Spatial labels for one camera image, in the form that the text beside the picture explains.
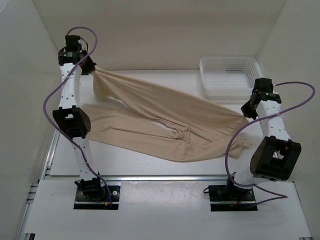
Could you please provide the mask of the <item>beige trousers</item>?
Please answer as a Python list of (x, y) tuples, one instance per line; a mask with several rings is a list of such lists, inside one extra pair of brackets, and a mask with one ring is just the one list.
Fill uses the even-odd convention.
[(97, 68), (98, 105), (84, 104), (89, 139), (172, 162), (239, 157), (251, 141), (235, 133), (241, 114), (192, 94)]

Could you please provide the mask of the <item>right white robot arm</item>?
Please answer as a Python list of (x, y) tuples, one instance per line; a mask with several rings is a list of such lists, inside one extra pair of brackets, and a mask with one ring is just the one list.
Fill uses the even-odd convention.
[(227, 179), (224, 193), (230, 200), (246, 195), (253, 184), (287, 181), (302, 150), (300, 143), (291, 140), (280, 117), (278, 94), (254, 93), (241, 111), (247, 118), (260, 120), (263, 140), (251, 157), (249, 167)]

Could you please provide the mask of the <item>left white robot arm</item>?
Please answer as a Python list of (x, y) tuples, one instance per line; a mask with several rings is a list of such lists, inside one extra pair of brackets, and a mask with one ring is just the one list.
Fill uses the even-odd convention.
[(72, 140), (71, 145), (80, 173), (80, 180), (75, 184), (84, 196), (100, 201), (106, 196), (106, 189), (91, 171), (94, 163), (87, 137), (91, 131), (91, 121), (80, 105), (80, 78), (93, 72), (96, 63), (88, 56), (71, 71), (87, 54), (85, 49), (72, 50), (70, 47), (64, 47), (58, 52), (61, 77), (63, 80), (67, 75), (70, 77), (62, 87), (58, 109), (53, 110), (52, 115), (59, 129)]

